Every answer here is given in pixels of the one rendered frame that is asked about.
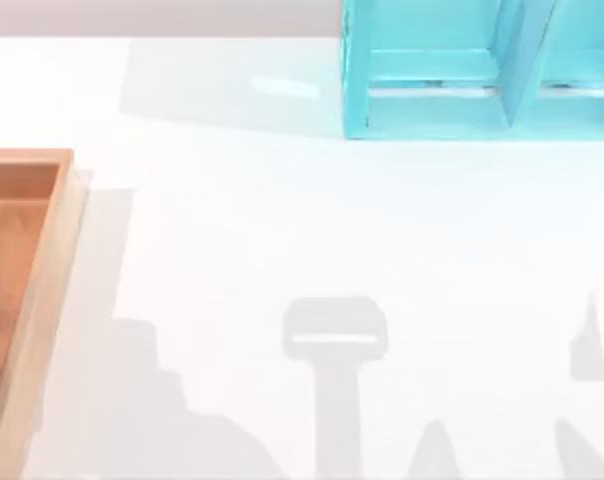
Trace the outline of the light blue rack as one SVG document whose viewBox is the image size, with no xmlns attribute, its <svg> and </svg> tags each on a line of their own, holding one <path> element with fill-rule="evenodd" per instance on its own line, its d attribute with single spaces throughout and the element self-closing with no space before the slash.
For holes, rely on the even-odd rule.
<svg viewBox="0 0 604 480">
<path fill-rule="evenodd" d="M 341 0 L 349 139 L 604 140 L 604 0 Z"/>
</svg>

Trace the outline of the shallow salmon-coloured box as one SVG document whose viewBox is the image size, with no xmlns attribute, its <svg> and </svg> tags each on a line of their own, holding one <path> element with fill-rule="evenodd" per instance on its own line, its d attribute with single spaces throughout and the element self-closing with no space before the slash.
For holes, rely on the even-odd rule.
<svg viewBox="0 0 604 480">
<path fill-rule="evenodd" d="M 86 197 L 72 150 L 0 149 L 0 480 L 21 480 Z"/>
</svg>

